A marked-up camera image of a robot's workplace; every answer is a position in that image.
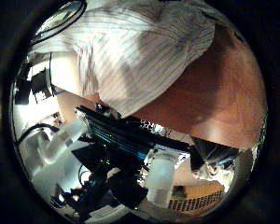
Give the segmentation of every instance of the wire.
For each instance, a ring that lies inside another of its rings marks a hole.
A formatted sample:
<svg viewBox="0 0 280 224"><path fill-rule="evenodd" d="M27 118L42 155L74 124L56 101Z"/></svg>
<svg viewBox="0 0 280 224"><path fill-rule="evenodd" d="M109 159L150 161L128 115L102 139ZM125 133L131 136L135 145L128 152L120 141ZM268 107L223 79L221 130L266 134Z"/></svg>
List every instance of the wire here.
<svg viewBox="0 0 280 224"><path fill-rule="evenodd" d="M51 129L53 132L58 132L59 131L59 128L56 128L54 126L51 126L49 124L46 124L46 123L37 123L36 125L34 126L31 126L29 129L27 129L26 132L24 132L21 137L19 138L18 141L16 141L16 145L19 145L27 136L29 133L31 133L31 131L35 130L35 129L38 129L38 128L49 128Z"/></svg>
<svg viewBox="0 0 280 224"><path fill-rule="evenodd" d="M80 17L84 14L84 12L86 11L86 8L87 8L87 3L85 2L85 0L81 1L81 6L80 8L78 9L78 11L82 10L81 13L73 20L71 21L70 23L68 23L67 25L64 26L64 28L60 29L59 31L57 31L55 34L52 34L52 35L48 35L47 37L44 37L42 39L39 39L39 40L36 40L36 42L30 44L30 47L36 45L36 44L39 44L45 40L48 40L56 35L58 35L59 33L61 33L63 30L67 29L68 27L70 27L72 24L74 24L78 19L80 19Z"/></svg>
<svg viewBox="0 0 280 224"><path fill-rule="evenodd" d="M52 90L52 94L53 96L56 95L55 94L55 87L52 84L52 75L50 73L50 65L51 65L51 61L52 61L52 52L49 54L49 84L50 84L50 89Z"/></svg>
<svg viewBox="0 0 280 224"><path fill-rule="evenodd" d="M81 176L80 176L82 167L83 167L83 164L81 164L80 167L78 168L78 171L77 171L77 178L78 178L78 182L80 183L81 187L84 187L84 185L82 184L82 181L81 181Z"/></svg>
<svg viewBox="0 0 280 224"><path fill-rule="evenodd" d="M44 30L44 31L39 32L39 33L37 34L36 37L38 37L39 35L42 35L42 34L44 34L44 33L47 33L47 32L49 32L49 31L55 30L55 29L57 29L57 28L59 28L59 27L65 25L68 21L72 20L72 19L76 16L76 14L78 14L78 12L82 9L83 1L79 1L79 2L81 2L81 6L77 9L77 11L76 11L72 16L70 16L70 17L67 18L65 21L63 21L62 23L60 23L60 24L58 24L58 25L56 25L56 26L53 26L53 27L51 27L51 28L49 28L49 29L47 29L47 30Z"/></svg>

